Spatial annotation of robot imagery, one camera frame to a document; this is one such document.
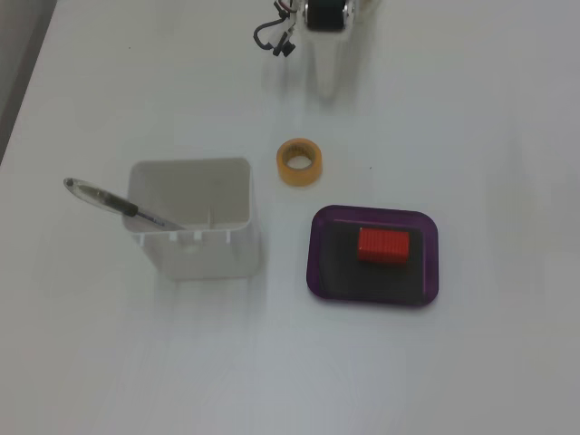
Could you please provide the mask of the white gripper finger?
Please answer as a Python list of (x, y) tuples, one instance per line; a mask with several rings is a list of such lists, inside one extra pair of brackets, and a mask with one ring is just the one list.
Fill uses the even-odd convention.
[(311, 36), (317, 91), (323, 98), (331, 98), (338, 82), (343, 38), (326, 32), (312, 32)]

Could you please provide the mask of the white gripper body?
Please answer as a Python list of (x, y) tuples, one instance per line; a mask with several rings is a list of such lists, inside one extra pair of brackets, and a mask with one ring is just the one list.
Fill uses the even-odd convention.
[(301, 15), (308, 31), (341, 33), (352, 24), (357, 9), (353, 0), (306, 0)]

